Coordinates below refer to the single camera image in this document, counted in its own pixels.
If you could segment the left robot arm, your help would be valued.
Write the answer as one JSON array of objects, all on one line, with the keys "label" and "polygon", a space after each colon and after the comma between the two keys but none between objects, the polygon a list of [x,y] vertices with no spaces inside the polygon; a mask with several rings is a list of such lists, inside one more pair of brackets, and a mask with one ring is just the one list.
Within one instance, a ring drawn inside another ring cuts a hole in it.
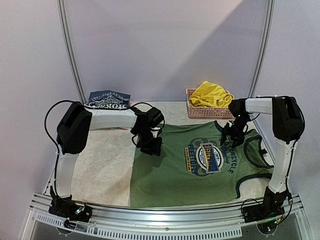
[{"label": "left robot arm", "polygon": [[71,198],[71,183],[79,154],[87,145],[90,131],[105,129],[129,129],[132,142],[142,153],[150,156],[161,154],[160,134],[165,125],[162,112],[152,106],[142,111],[136,105],[115,109],[82,105],[72,101],[70,107],[57,126],[54,141],[57,159],[54,167],[53,185],[50,195],[58,200],[55,209],[63,216],[74,213],[74,205],[66,199]]}]

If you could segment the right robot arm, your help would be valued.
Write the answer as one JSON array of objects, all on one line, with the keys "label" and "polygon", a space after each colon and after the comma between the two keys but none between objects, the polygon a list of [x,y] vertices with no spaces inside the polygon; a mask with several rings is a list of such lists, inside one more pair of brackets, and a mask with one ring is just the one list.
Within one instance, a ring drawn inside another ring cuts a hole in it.
[{"label": "right robot arm", "polygon": [[293,96],[262,96],[232,100],[228,106],[235,117],[232,125],[222,128],[220,144],[230,137],[232,146],[244,143],[245,125],[251,121],[250,114],[272,116],[272,131],[276,138],[275,165],[267,193],[274,196],[289,193],[288,181],[298,140],[305,130],[304,115]]}]

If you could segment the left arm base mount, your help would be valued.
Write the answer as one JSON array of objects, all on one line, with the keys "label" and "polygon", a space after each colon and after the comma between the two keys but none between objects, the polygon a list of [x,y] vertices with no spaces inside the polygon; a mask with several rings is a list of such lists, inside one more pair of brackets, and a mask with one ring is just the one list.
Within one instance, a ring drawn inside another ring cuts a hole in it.
[{"label": "left arm base mount", "polygon": [[65,221],[63,226],[74,230],[77,222],[88,223],[93,209],[85,203],[72,200],[72,197],[61,198],[56,195],[53,187],[50,187],[50,196],[52,198],[48,212],[52,215],[63,217]]}]

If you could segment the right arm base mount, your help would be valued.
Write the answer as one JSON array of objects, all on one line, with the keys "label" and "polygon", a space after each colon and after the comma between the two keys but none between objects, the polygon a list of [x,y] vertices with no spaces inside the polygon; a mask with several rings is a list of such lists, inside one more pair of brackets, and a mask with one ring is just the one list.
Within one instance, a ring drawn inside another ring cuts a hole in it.
[{"label": "right arm base mount", "polygon": [[263,201],[256,201],[254,205],[241,205],[241,214],[245,223],[256,222],[257,229],[264,235],[273,234],[282,218],[285,216],[283,207],[287,191],[274,193],[268,187],[265,190]]}]

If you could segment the green tank top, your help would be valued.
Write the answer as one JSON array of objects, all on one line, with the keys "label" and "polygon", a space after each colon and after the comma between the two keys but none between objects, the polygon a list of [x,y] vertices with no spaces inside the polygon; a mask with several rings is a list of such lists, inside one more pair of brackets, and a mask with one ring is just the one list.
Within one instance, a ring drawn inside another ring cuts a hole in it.
[{"label": "green tank top", "polygon": [[166,125],[160,156],[136,150],[129,200],[134,209],[211,205],[239,199],[243,182],[271,178],[274,167],[264,158],[262,137],[247,131],[244,142],[221,142],[222,127]]}]

